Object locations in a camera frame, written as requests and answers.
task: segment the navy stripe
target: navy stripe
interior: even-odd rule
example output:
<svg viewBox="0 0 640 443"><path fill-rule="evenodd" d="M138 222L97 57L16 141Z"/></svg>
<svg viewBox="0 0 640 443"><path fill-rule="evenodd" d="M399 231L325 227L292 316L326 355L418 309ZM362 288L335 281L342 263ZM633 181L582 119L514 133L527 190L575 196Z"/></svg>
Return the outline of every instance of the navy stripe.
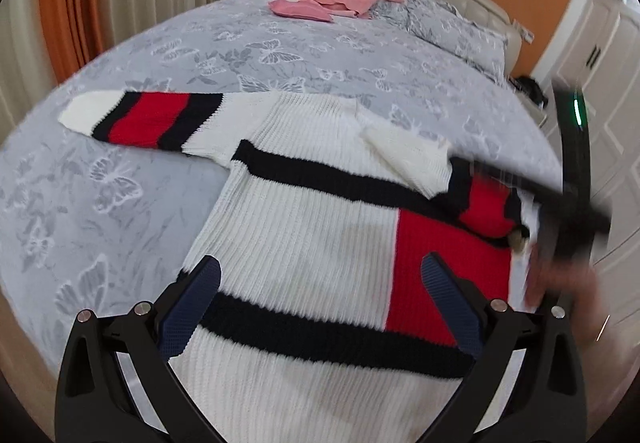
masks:
<svg viewBox="0 0 640 443"><path fill-rule="evenodd" d="M431 198L431 203L457 218L469 208L472 183L471 163L457 156L452 156L449 162L451 163L451 179L448 191L435 195Z"/></svg>
<svg viewBox="0 0 640 443"><path fill-rule="evenodd" d="M455 274L432 252L422 259L420 277L460 351L479 360L484 348L482 324L460 290Z"/></svg>
<svg viewBox="0 0 640 443"><path fill-rule="evenodd" d="M404 208L464 230L495 248L509 248L505 237L499 239L485 237L464 225L451 213L448 206L441 206L446 196L436 196L430 200L420 192L391 181L351 174L316 161L265 152L255 148L245 139L240 142L232 160L244 163L252 175L262 179L312 188L350 201L363 201L389 208Z"/></svg>
<svg viewBox="0 0 640 443"><path fill-rule="evenodd" d="M456 347L270 311L222 292L215 295L200 325L235 343L307 362L394 369L446 379L463 378L474 363Z"/></svg>
<svg viewBox="0 0 640 443"><path fill-rule="evenodd" d="M511 188L510 193L504 202L504 210L503 210L504 217L506 217L507 219L511 219L516 224L516 226L518 226L522 222L520 218L521 211L522 211L522 202L520 201L518 192L515 188Z"/></svg>
<svg viewBox="0 0 640 443"><path fill-rule="evenodd" d="M222 93L190 94L187 105L174 124L159 137L158 148L180 152L191 135L218 110L221 103Z"/></svg>
<svg viewBox="0 0 640 443"><path fill-rule="evenodd" d="M126 91L122 99L118 102L118 105L94 127L91 136L97 140L109 142L109 133L113 126L118 120L127 116L133 106L138 103L141 96L141 92Z"/></svg>

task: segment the pillow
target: pillow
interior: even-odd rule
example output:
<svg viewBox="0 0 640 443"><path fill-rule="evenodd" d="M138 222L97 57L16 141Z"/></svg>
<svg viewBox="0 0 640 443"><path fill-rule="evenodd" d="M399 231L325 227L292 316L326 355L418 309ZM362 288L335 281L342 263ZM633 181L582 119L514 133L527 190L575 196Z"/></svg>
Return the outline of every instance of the pillow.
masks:
<svg viewBox="0 0 640 443"><path fill-rule="evenodd" d="M448 51L497 84L504 83L507 37L460 16L451 4L408 0L407 31Z"/></svg>
<svg viewBox="0 0 640 443"><path fill-rule="evenodd" d="M390 0L378 0L369 8L369 15L372 18L383 20L407 31L409 12L406 8L406 1L407 0L404 0L404 2L391 2Z"/></svg>

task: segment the bed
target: bed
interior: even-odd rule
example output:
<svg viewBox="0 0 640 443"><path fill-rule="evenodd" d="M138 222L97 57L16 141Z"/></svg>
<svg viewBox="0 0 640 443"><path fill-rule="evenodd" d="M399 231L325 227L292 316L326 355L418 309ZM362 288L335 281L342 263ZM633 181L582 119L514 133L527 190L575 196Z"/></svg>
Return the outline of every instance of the bed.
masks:
<svg viewBox="0 0 640 443"><path fill-rule="evenodd" d="M507 13L491 0L446 1L508 37L510 73L521 42ZM0 369L49 435L55 376L76 313L121 314L155 299L174 281L226 181L226 171L204 159L118 148L64 129L57 117L80 92L332 93L464 153L547 184L561 180L551 147L506 84L382 20L286 19L267 2L222 0L123 42L56 88L2 146ZM516 306L524 258L519 264L510 292ZM141 397L134 376L130 386Z"/></svg>

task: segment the wardrobe door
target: wardrobe door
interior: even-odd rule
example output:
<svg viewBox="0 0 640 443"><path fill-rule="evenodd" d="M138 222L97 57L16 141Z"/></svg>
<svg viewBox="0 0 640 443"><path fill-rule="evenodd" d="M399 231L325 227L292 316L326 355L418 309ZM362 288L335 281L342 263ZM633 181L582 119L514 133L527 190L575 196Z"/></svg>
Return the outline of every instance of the wardrobe door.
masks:
<svg viewBox="0 0 640 443"><path fill-rule="evenodd" d="M560 64L558 75L567 83L583 82L598 52L598 43L606 42L613 12L610 0L591 0L574 44Z"/></svg>
<svg viewBox="0 0 640 443"><path fill-rule="evenodd" d="M583 86L589 109L592 191L620 171L640 139L640 16L620 9L609 42Z"/></svg>
<svg viewBox="0 0 640 443"><path fill-rule="evenodd" d="M640 232L595 267L611 314L609 325L619 325L625 343L640 344Z"/></svg>

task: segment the red stripe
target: red stripe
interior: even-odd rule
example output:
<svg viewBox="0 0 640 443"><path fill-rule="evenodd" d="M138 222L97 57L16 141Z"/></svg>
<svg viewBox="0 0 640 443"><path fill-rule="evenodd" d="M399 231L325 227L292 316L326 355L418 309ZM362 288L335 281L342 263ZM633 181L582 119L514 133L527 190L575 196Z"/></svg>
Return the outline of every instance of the red stripe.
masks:
<svg viewBox="0 0 640 443"><path fill-rule="evenodd" d="M504 206L511 191L497 181L475 176L469 191L469 208L460 220L486 237L504 237L514 229L513 220L504 217Z"/></svg>
<svg viewBox="0 0 640 443"><path fill-rule="evenodd" d="M420 263L430 251L437 251L456 275L473 281L487 298L507 300L511 250L494 248L455 227L400 210L385 330L455 346L420 279Z"/></svg>
<svg viewBox="0 0 640 443"><path fill-rule="evenodd" d="M109 142L158 148L159 137L174 124L188 101L188 92L144 92L127 116L113 125Z"/></svg>

